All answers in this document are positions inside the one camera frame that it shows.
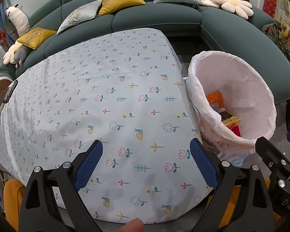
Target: embroidered yellow pillow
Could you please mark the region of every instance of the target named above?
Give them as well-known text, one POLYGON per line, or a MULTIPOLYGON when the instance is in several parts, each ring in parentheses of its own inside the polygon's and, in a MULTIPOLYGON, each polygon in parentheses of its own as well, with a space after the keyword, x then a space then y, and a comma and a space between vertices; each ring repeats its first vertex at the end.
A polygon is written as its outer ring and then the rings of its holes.
POLYGON ((99 16, 113 13, 119 9, 145 4, 144 0, 102 0, 99 16))
POLYGON ((52 30, 37 27, 18 38, 17 42, 36 50, 47 38, 55 33, 56 32, 52 30))

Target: blue curtain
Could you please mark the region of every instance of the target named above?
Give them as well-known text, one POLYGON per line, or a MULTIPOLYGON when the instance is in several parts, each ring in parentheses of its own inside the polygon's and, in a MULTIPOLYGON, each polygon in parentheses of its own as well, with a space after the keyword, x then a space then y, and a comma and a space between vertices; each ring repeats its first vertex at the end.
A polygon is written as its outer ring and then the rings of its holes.
MULTIPOLYGON (((4 8, 4 2, 2 2, 0 4, 0 28, 3 30, 5 30, 5 8, 4 8)), ((13 38, 11 38, 11 36, 6 33, 6 41, 13 45, 15 43, 15 40, 13 38)))

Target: sofa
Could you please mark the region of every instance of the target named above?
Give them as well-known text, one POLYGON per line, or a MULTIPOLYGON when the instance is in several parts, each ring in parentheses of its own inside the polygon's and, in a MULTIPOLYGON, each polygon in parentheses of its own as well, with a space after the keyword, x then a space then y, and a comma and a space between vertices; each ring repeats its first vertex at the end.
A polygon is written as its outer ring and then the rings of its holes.
MULTIPOLYGON (((95 0, 50 0, 30 18, 31 29, 42 27, 57 31, 63 20, 76 8, 95 0)), ((0 73, 19 77, 45 58, 80 42, 127 29, 149 27, 161 30, 167 37, 199 36, 212 50, 231 53, 249 63, 271 89, 275 103, 290 99, 290 63, 263 30, 273 19, 253 7, 247 21, 222 9, 200 6, 194 9, 175 3, 153 3, 121 9, 83 22, 59 35, 52 35, 15 69, 8 64, 0 73)))

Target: silver bolt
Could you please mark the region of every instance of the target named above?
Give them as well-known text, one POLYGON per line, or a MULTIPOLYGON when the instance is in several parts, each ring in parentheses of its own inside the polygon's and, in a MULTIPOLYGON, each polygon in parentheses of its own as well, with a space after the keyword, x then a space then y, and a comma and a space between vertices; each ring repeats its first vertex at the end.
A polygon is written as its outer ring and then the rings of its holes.
POLYGON ((35 171, 36 173, 38 173, 41 170, 41 167, 35 167, 33 171, 35 171))
POLYGON ((285 181, 284 180, 279 180, 278 181, 278 185, 283 188, 286 184, 285 184, 285 181))
POLYGON ((65 163, 62 164, 63 168, 69 168, 70 166, 71 166, 70 162, 65 162, 65 163))
POLYGON ((224 167, 228 167, 230 166, 230 162, 228 162, 227 160, 222 161, 221 163, 224 167))
POLYGON ((258 170, 259 170, 259 167, 258 167, 257 165, 252 165, 252 169, 253 169, 254 171, 258 171, 258 170))

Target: trash bin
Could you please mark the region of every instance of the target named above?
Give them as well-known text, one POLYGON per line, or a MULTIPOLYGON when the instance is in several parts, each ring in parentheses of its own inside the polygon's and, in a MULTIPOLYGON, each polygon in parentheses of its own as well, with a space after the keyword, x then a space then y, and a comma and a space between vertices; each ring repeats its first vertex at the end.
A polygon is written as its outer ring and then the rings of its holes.
POLYGON ((187 87, 197 114, 204 146, 216 151, 221 160, 241 166, 254 153, 257 138, 270 139, 275 130, 274 97, 263 78, 241 58, 220 51, 195 55, 188 69, 187 87), (206 95, 220 91, 224 108, 239 117, 241 137, 221 122, 206 95))

